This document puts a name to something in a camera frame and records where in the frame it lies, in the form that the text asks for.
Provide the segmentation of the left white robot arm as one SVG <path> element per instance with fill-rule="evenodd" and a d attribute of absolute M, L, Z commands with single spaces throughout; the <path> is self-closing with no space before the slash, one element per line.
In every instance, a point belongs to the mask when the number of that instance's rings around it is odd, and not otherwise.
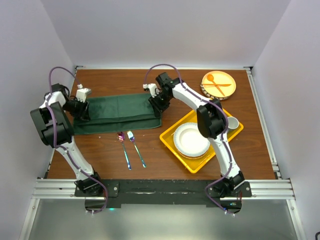
<path fill-rule="evenodd" d="M 66 86 L 53 84 L 44 95 L 43 104 L 32 110 L 30 116 L 44 145 L 58 151 L 73 170 L 76 187 L 85 195 L 100 196 L 104 184 L 76 145 L 75 130 L 66 115 L 70 113 L 75 120 L 89 121 L 90 93 L 89 88 L 79 84 L 75 96 L 70 96 Z"/>

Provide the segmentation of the dark green cloth napkin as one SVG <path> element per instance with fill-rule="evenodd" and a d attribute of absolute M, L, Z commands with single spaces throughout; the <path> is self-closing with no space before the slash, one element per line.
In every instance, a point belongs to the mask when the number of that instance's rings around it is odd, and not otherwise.
<path fill-rule="evenodd" d="M 91 97 L 90 120 L 74 119 L 75 135 L 93 135 L 133 130 L 155 129 L 162 126 L 156 117 L 147 93 Z"/>

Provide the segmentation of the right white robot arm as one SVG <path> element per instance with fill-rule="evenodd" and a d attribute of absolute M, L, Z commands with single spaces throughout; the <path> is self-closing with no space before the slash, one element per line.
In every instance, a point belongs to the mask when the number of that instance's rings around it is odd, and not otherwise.
<path fill-rule="evenodd" d="M 217 157 L 221 178 L 209 184 L 221 197 L 235 196 L 245 182 L 244 175 L 232 154 L 227 130 L 228 117 L 219 100 L 206 98 L 190 88 L 180 77 L 171 79 L 166 72 L 156 77 L 156 84 L 144 83 L 144 91 L 148 91 L 155 115 L 160 116 L 170 105 L 171 99 L 182 101 L 196 112 L 197 128 L 200 134 L 209 140 Z"/>

